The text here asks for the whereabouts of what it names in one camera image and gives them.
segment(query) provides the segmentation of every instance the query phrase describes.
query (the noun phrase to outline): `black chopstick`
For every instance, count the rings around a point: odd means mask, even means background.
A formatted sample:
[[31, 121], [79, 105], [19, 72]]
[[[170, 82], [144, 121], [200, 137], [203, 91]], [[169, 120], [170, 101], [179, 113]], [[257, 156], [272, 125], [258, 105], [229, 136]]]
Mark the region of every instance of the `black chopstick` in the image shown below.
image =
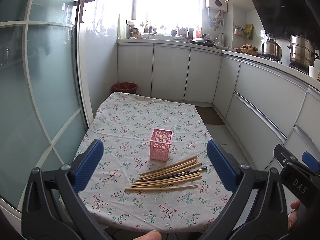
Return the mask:
[[180, 173], [177, 173], [177, 174], [172, 174], [172, 175], [169, 175], [169, 176], [163, 176], [163, 177], [160, 177], [160, 178], [156, 178], [155, 180], [160, 180], [160, 179], [171, 179], [171, 178], [175, 178], [175, 177], [180, 177], [180, 176], [184, 176], [185, 174], [188, 173], [188, 175], [191, 175], [191, 174], [194, 174], [194, 173], [197, 173], [197, 172], [200, 172], [200, 171], [205, 171], [207, 170], [208, 167], [205, 167], [205, 168], [201, 168], [199, 170], [196, 170], [196, 171], [193, 171], [193, 172], [190, 172], [190, 171], [184, 171], [184, 172], [180, 172]]

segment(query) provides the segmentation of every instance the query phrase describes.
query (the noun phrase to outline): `blue gripper pad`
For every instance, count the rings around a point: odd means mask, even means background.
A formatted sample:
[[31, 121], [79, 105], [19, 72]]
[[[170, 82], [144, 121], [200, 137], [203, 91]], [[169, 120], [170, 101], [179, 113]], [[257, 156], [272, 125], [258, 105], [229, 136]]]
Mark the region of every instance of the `blue gripper pad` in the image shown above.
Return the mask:
[[310, 170], [319, 173], [320, 163], [310, 153], [304, 152], [302, 155], [302, 161], [309, 167]]
[[208, 142], [207, 155], [226, 190], [236, 192], [241, 176], [238, 161], [233, 155], [225, 152], [215, 140]]
[[86, 151], [79, 154], [71, 163], [69, 179], [75, 192], [85, 189], [102, 155], [103, 143], [95, 139]]

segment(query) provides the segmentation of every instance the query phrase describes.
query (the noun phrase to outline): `utensil holder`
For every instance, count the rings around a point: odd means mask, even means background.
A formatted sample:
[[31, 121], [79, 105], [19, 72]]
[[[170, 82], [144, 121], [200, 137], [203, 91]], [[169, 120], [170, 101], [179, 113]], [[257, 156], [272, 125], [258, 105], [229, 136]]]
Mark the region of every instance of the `utensil holder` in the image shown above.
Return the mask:
[[173, 131], [153, 128], [150, 137], [150, 159], [166, 162], [172, 144]]

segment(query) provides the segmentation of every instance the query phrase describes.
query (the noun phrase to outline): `window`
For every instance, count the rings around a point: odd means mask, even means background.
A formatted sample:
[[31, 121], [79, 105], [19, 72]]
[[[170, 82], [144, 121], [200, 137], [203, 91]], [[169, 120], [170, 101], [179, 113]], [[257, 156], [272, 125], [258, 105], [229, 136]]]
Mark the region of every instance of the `window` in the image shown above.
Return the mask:
[[157, 32], [161, 26], [166, 33], [176, 27], [201, 27], [200, 0], [136, 0], [133, 11], [134, 19], [148, 21]]

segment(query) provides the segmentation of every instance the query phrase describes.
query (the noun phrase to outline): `trash can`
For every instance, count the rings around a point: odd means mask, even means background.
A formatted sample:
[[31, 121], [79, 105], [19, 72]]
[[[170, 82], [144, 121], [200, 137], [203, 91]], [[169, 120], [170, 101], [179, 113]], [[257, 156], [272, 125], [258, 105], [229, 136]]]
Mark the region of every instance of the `trash can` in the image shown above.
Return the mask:
[[121, 82], [112, 85], [113, 92], [122, 92], [128, 94], [137, 94], [138, 85], [135, 83]]

